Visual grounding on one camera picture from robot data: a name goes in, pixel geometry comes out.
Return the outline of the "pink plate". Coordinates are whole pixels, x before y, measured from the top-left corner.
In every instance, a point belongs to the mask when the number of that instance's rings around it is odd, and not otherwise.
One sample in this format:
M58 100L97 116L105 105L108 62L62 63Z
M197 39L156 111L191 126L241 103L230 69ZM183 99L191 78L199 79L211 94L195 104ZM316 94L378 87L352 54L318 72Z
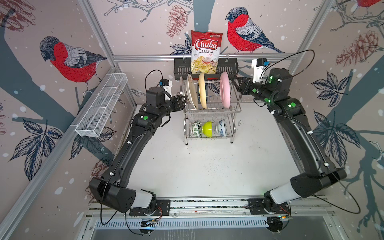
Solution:
M231 105L231 87L227 72L223 72L220 76L220 96L223 106L229 109Z

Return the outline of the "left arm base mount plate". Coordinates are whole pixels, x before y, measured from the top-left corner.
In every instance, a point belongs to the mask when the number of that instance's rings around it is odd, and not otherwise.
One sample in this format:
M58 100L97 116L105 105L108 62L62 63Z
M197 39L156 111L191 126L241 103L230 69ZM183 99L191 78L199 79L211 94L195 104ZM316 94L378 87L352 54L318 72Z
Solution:
M130 217L161 217L170 214L171 201L159 200L152 201L148 208L131 208Z

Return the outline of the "white floral plate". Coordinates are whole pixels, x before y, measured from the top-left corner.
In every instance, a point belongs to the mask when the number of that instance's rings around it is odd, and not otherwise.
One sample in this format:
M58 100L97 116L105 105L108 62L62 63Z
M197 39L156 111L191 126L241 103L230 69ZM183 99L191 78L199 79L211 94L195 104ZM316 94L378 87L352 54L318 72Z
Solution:
M198 109L198 95L197 95L197 90L192 78L191 74L187 75L186 79L186 90L187 90L187 95L190 103L193 105L194 109Z

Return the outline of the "yellow plate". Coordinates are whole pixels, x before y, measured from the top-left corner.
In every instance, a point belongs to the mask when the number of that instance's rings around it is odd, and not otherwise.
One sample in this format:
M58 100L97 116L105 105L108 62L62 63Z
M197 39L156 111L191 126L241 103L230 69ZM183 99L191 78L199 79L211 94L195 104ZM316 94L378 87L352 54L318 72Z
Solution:
M199 74L199 94L200 102L204 109L207 109L207 96L206 96L206 86L205 86L205 75L204 73Z

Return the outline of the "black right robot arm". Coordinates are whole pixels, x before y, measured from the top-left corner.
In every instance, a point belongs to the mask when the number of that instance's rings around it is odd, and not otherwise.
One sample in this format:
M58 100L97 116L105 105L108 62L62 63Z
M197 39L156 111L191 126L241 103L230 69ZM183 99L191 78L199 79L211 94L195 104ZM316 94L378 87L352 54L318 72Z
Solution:
M346 171L335 166L314 137L300 101L289 96L293 77L286 69L272 69L264 83L251 78L233 77L237 92L263 101L274 116L291 155L303 173L264 194L264 209L274 214L282 204L310 197L346 178Z

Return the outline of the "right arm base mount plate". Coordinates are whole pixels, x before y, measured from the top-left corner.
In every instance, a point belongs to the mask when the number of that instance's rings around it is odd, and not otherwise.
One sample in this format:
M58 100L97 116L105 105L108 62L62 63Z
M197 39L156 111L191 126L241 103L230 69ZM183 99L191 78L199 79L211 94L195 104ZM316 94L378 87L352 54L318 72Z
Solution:
M248 199L246 209L251 211L252 215L290 215L291 209L287 202L276 204L271 199Z

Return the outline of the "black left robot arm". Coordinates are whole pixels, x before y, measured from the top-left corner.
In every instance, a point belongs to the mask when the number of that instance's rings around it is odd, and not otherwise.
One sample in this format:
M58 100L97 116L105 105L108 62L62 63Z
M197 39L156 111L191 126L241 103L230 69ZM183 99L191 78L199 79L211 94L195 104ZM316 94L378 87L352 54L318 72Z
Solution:
M186 106L183 95L171 96L162 87L151 87L146 91L147 101L134 116L128 137L112 164L99 178L92 178L89 189L96 201L120 213L131 209L151 214L157 208L156 194L145 190L129 189L128 183L133 168L159 127L164 117L180 112Z

